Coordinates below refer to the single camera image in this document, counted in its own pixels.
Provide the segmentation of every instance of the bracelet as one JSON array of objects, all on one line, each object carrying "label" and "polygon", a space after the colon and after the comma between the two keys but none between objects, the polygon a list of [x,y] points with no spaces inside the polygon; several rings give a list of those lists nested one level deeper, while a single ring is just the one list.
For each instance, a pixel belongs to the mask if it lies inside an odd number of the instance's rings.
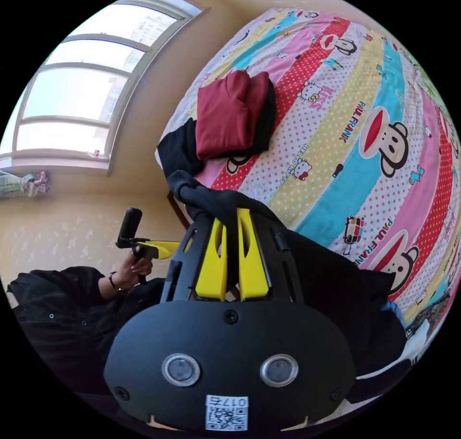
[{"label": "bracelet", "polygon": [[112,285],[112,287],[114,288],[114,290],[118,293],[120,292],[126,292],[126,290],[124,289],[121,289],[120,287],[117,287],[115,284],[114,284],[114,281],[112,280],[112,276],[116,273],[117,271],[112,271],[110,274],[109,274],[109,282],[110,284]]}]

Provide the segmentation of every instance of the window sill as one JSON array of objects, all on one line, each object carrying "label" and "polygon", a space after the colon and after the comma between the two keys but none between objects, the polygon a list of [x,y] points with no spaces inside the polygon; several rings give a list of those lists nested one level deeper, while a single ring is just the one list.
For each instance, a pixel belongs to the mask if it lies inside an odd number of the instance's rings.
[{"label": "window sill", "polygon": [[8,173],[27,174],[42,170],[67,174],[107,176],[109,161],[106,159],[71,159],[42,157],[0,157],[0,169]]}]

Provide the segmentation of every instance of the wrist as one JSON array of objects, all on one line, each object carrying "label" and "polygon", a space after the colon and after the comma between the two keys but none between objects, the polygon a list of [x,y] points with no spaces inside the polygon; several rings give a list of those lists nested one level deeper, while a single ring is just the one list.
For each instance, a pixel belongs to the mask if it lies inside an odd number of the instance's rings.
[{"label": "wrist", "polygon": [[132,288],[131,283],[123,280],[118,271],[112,274],[112,283],[117,289],[129,290],[130,288]]}]

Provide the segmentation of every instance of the window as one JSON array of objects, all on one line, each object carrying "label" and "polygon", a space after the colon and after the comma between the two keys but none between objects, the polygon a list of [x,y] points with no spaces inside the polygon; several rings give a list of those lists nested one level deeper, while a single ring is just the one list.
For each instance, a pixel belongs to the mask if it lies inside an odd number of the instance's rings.
[{"label": "window", "polygon": [[27,159],[109,162],[121,115],[158,50],[201,10],[182,0],[120,0],[72,31],[19,98],[0,168]]}]

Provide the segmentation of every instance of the colorful striped bedsheet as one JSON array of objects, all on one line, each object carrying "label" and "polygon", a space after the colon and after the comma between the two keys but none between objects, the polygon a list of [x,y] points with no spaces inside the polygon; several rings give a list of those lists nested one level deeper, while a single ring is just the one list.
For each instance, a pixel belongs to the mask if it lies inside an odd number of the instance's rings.
[{"label": "colorful striped bedsheet", "polygon": [[359,268],[394,271],[408,326],[449,295],[440,322],[461,275],[460,141],[412,55],[330,13],[271,9],[203,68],[162,137],[196,119],[200,86],[236,69],[275,86],[270,149],[211,160],[196,178],[264,202]]}]

